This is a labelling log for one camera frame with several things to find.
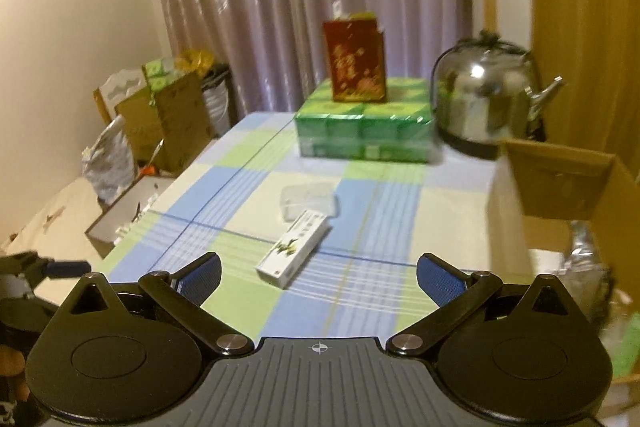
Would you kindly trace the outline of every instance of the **green tissue pack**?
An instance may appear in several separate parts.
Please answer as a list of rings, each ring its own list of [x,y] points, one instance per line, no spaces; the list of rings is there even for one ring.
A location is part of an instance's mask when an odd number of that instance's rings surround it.
[[[388,78],[386,103],[334,102],[330,80],[294,119],[303,156],[429,162],[436,157],[427,81]]]

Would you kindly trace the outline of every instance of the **metal screw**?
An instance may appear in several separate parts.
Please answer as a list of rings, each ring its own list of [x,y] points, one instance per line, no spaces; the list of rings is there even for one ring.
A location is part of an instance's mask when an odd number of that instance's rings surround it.
[[[405,333],[404,335],[396,335],[391,343],[402,351],[418,349],[422,345],[422,339],[418,335]]]
[[[225,351],[238,351],[242,349],[249,342],[246,336],[238,335],[236,333],[229,333],[227,335],[222,335],[216,341],[218,347],[220,349],[224,349]]]

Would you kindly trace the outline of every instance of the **red package with gold pattern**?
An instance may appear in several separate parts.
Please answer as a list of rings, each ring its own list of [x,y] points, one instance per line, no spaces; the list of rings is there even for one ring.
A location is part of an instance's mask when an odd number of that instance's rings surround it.
[[[376,19],[325,22],[334,102],[386,102],[385,49]]]

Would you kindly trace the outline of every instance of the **table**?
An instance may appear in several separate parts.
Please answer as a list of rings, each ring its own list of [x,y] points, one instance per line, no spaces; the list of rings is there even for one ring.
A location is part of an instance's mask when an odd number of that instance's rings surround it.
[[[443,149],[438,165],[302,158],[293,113],[253,113],[205,151],[103,261],[111,282],[176,271],[206,251],[222,283],[206,311],[258,341],[379,337],[435,309],[415,263],[431,251],[468,271],[488,269],[484,205],[492,162]],[[335,187],[339,215],[286,290],[255,266],[288,228],[287,185]]]

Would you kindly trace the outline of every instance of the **kettle base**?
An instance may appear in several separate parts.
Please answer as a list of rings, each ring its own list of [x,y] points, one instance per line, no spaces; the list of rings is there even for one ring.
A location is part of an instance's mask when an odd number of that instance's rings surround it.
[[[456,151],[460,151],[468,156],[474,156],[482,160],[495,160],[498,158],[500,149],[497,145],[472,142],[462,139],[448,131],[445,131],[441,127],[438,127],[438,133],[443,142],[452,146]]]

